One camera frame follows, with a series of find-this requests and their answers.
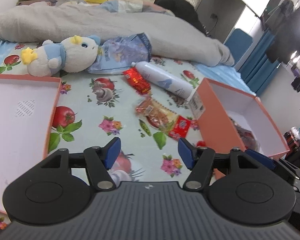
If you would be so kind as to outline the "white blue plush toy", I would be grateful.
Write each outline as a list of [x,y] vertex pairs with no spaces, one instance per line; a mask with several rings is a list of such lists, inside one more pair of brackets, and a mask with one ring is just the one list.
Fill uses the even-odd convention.
[[23,49],[20,58],[32,76],[53,76],[60,70],[77,73],[96,61],[100,44],[101,39],[96,35],[75,35],[60,43],[46,40],[36,49]]

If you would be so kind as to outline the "patchwork quilt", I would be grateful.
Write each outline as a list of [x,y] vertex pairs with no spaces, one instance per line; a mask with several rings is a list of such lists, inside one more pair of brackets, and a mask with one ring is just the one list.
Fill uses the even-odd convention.
[[141,12],[153,12],[160,13],[169,16],[175,16],[173,12],[165,9],[159,5],[142,0],[108,0],[101,4],[88,3],[85,0],[47,0],[43,3],[45,6],[59,7],[63,5],[76,5],[81,4],[86,7],[100,6],[102,9],[108,12],[120,12],[120,13],[141,13]]

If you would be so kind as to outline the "orange box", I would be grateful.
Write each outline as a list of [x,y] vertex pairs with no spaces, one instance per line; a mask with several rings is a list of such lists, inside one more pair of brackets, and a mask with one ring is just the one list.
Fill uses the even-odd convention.
[[189,100],[207,147],[229,153],[237,147],[245,151],[242,135],[256,140],[258,151],[280,159],[289,147],[261,100],[242,90],[204,78]]

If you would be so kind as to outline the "red orange corn snack packet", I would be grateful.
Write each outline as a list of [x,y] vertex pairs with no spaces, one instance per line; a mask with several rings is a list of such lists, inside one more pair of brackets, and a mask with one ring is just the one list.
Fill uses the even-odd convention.
[[145,116],[149,123],[168,134],[175,126],[179,114],[163,106],[151,96],[145,97],[135,108],[136,113]]

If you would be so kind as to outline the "small red packet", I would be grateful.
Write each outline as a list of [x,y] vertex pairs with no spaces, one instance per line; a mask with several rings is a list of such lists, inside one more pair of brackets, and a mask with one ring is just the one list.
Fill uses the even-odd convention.
[[187,136],[190,126],[191,121],[179,115],[173,122],[172,127],[168,130],[168,136],[173,138],[174,140],[185,138]]

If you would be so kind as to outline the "white spray bottle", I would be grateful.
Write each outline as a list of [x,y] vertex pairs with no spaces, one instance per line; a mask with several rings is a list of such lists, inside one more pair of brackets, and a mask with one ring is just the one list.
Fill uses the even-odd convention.
[[149,62],[132,62],[132,67],[135,67],[144,79],[174,95],[188,99],[192,94],[193,87],[188,82]]

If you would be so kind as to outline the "blue curtain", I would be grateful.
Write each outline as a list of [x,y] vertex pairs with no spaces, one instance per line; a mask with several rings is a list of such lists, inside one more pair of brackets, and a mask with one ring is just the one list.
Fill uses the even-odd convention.
[[257,96],[261,96],[279,69],[279,61],[271,63],[266,55],[266,50],[273,43],[274,37],[269,30],[266,30],[239,69],[241,78]]

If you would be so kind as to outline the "black clothing pile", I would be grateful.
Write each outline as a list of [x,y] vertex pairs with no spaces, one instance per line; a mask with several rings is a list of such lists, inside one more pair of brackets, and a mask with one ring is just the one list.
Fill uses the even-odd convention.
[[199,20],[198,14],[191,3],[186,0],[155,0],[154,4],[170,10],[174,15],[185,20],[190,25],[201,31],[205,36],[209,36],[204,25]]

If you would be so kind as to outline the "hanging dark clothes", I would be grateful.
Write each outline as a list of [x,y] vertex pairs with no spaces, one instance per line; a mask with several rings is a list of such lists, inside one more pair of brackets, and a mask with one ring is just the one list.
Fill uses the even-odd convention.
[[266,50],[271,63],[287,64],[293,54],[300,55],[300,6],[295,9],[291,0],[284,0],[269,13],[265,25],[274,35]]

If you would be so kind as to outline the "grey duvet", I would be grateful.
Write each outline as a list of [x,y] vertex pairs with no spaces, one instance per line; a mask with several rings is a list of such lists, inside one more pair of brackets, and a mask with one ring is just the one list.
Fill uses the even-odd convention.
[[109,12],[83,4],[50,7],[21,5],[0,13],[0,41],[61,42],[74,35],[97,35],[102,41],[145,33],[154,55],[194,61],[209,67],[233,66],[230,49],[182,20],[158,12]]

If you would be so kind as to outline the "floral fruit mat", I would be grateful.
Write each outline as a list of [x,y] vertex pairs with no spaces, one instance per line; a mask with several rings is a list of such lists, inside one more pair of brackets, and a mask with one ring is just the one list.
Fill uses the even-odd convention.
[[[26,67],[19,59],[21,49],[34,48],[36,44],[0,42],[0,74],[25,74]],[[194,77],[193,87],[203,79],[193,62],[153,56],[151,64],[172,75]],[[103,146],[113,137],[121,138],[121,152],[109,171],[115,183],[121,181],[178,181],[182,186],[189,170],[183,167],[177,152],[177,141],[161,133],[146,117],[137,115],[135,107],[142,101],[122,75],[95,75],[87,72],[57,74],[61,77],[61,91],[55,120],[57,128],[49,134],[49,146],[53,152],[68,148],[69,153],[81,152],[90,146]],[[151,85],[152,98],[163,106],[190,120],[187,140],[196,145],[202,142],[198,125],[187,101]],[[63,120],[70,124],[72,117],[78,128],[62,133]]]

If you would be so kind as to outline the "blue chair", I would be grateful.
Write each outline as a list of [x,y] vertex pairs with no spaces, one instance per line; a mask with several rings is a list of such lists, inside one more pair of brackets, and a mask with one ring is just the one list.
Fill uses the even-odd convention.
[[229,48],[236,65],[242,56],[247,52],[253,44],[253,38],[241,29],[235,29],[225,42]]

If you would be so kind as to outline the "blue floral snack bag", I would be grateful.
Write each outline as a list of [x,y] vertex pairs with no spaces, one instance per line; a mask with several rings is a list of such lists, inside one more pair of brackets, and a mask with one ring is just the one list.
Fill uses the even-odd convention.
[[148,62],[152,57],[152,45],[145,33],[106,40],[98,47],[97,58],[87,68],[91,74],[122,74],[137,62]]

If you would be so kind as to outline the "grey bedside shelf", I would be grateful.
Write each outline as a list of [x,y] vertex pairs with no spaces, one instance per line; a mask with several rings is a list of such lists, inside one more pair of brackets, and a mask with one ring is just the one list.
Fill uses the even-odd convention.
[[242,0],[201,0],[197,13],[210,36],[222,43],[235,29],[251,33],[260,21]]

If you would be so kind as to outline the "orange box lid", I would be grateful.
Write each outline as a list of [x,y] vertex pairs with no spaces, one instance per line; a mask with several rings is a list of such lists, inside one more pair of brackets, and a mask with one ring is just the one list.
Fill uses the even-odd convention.
[[61,79],[0,74],[0,212],[6,187],[46,158]]

